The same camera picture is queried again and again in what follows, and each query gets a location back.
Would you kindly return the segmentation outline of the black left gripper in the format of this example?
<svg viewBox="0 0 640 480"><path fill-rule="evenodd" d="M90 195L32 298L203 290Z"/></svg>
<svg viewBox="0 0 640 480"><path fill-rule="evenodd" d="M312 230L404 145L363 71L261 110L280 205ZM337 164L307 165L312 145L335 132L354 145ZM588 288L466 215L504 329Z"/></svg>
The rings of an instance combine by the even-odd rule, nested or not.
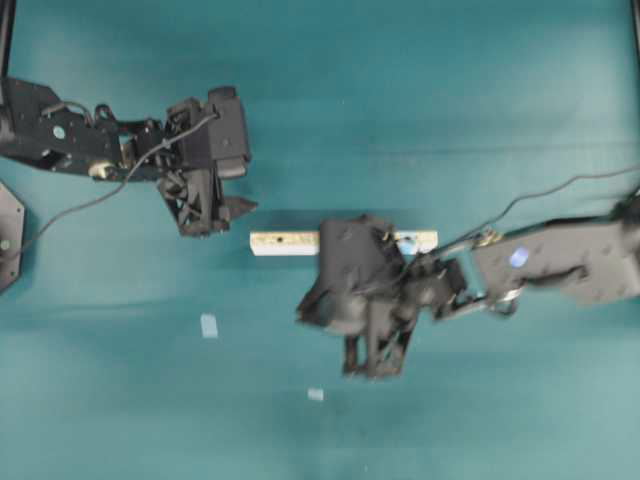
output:
<svg viewBox="0 0 640 480"><path fill-rule="evenodd" d="M255 211L258 203L238 196L224 199L217 162L212 155L210 124L213 108L189 98L167 110L166 132L177 141L168 172L158 181L178 231L186 237L206 237L230 229L231 221Z"/></svg>

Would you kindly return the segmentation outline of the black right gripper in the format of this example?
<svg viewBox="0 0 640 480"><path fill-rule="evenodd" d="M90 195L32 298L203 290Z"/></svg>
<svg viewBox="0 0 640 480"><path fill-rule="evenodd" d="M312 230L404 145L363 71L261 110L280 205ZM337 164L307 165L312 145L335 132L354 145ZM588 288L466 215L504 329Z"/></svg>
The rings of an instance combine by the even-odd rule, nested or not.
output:
<svg viewBox="0 0 640 480"><path fill-rule="evenodd" d="M400 374L420 313L427 309L436 321L459 313L472 303L467 288L458 260L416 256L396 283L367 299L364 329L345 339L343 373Z"/></svg>

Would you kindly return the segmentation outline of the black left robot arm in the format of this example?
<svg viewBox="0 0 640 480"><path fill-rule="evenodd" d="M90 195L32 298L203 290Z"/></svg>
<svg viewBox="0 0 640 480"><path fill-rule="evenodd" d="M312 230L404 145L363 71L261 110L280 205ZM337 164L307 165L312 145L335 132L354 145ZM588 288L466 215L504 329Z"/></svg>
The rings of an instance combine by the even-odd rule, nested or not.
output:
<svg viewBox="0 0 640 480"><path fill-rule="evenodd" d="M246 175L248 129L233 87L187 98L160 121L122 121L99 104L88 111L44 85L1 81L1 154L30 167L106 182L150 182L183 236L229 229L256 202L227 196L226 180Z"/></svg>

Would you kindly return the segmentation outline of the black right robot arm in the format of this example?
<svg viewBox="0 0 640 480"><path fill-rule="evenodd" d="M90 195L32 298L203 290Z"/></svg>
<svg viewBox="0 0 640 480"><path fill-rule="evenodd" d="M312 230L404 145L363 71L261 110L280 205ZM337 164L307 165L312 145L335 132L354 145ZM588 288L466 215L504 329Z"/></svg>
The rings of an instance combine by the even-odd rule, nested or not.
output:
<svg viewBox="0 0 640 480"><path fill-rule="evenodd" d="M509 317L526 289L556 288L582 305L638 296L639 196L628 196L607 215L550 220L466 247L483 293L469 293L463 268L447 251L417 255L368 297L363 329L345 339L344 374L400 374L424 309L436 321L479 310Z"/></svg>

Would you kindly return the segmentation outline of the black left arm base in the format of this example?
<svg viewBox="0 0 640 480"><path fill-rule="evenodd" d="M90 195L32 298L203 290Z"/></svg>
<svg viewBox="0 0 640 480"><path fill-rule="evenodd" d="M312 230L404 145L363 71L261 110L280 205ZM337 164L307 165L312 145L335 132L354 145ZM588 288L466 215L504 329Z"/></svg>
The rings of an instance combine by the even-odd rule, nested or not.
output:
<svg viewBox="0 0 640 480"><path fill-rule="evenodd" d="M4 292L20 277L26 210L4 183L1 183L0 207L0 289Z"/></svg>

